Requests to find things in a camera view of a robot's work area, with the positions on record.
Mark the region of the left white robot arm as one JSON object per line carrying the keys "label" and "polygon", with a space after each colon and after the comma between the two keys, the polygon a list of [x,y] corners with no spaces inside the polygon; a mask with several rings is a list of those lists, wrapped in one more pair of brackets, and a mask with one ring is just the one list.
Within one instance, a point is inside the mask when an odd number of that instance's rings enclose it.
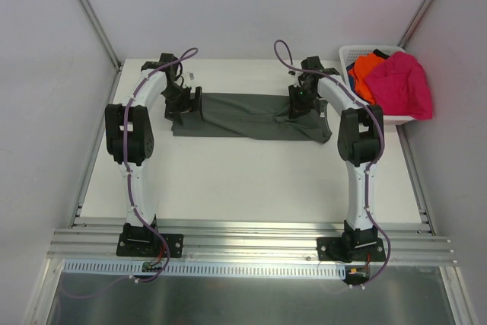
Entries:
{"label": "left white robot arm", "polygon": [[104,111],[107,152],[118,164],[127,199],[122,242],[133,244],[143,255],[155,253],[164,240],[157,230],[157,207],[150,197],[148,162],[155,140],[149,112],[159,97],[164,98],[164,117],[182,124],[183,114],[203,118],[202,88],[192,88],[183,77],[183,62],[198,53],[196,47],[177,58],[162,53],[156,62],[147,61],[129,96]]}

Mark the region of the grey t shirt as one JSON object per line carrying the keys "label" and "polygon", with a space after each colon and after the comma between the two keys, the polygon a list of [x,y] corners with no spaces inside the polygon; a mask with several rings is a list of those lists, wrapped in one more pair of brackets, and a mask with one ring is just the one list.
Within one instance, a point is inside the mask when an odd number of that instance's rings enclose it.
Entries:
{"label": "grey t shirt", "polygon": [[327,143],[333,133],[326,112],[319,110],[290,117],[289,97],[267,94],[204,93],[202,114],[185,113],[171,127],[179,137],[250,138],[261,141],[311,141]]}

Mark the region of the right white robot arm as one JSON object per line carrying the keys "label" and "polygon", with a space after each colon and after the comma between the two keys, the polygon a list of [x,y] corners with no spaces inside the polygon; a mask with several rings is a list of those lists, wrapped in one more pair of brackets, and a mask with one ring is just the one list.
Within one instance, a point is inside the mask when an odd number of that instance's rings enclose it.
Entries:
{"label": "right white robot arm", "polygon": [[339,115],[337,148],[349,179],[349,208],[340,237],[324,240],[324,254],[331,260],[350,263],[369,257],[384,261],[380,229],[374,220],[374,175],[384,153],[384,113],[369,105],[345,86],[335,69],[325,69],[317,56],[290,67],[294,84],[288,87],[292,119],[318,109],[325,101]]}

